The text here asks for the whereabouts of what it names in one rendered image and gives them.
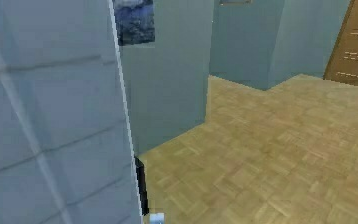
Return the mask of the small white blue object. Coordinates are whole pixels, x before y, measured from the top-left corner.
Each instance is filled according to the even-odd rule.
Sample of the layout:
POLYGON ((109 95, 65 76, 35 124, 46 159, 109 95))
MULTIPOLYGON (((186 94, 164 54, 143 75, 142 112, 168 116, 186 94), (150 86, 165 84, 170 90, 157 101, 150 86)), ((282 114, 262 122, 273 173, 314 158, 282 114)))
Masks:
POLYGON ((149 224, 165 224, 165 216, 163 213, 151 213, 149 216, 149 224))

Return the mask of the grey framed wall picture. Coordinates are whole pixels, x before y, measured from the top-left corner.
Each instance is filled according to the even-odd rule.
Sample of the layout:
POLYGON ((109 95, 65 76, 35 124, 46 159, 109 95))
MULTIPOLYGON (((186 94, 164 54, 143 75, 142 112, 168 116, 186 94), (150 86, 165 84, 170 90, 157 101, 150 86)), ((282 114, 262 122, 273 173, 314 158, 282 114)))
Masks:
POLYGON ((253 0, 220 0, 220 5, 243 5, 250 4, 253 0))

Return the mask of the pale grey room door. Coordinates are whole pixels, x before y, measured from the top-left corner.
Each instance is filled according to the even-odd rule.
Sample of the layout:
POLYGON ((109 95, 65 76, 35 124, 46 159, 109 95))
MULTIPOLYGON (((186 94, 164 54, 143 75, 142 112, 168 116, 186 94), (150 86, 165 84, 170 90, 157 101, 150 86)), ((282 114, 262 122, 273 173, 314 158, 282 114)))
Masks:
POLYGON ((0 224, 142 224, 111 0, 0 0, 0 224))

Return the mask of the brown wooden room door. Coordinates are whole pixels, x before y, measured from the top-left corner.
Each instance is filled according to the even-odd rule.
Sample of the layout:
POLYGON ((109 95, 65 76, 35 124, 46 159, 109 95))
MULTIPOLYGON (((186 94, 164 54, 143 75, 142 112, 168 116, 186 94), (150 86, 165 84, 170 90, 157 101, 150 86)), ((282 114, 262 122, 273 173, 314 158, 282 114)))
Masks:
POLYGON ((351 0, 324 79, 358 86, 358 0, 351 0))

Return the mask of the blue framed wall picture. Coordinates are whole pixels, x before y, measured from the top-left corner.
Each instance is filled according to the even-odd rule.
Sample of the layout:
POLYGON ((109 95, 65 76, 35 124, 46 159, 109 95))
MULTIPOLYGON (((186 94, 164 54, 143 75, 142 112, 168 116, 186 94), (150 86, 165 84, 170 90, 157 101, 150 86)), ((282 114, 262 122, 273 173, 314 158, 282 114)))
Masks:
POLYGON ((153 0, 112 0, 120 46, 155 41, 153 0))

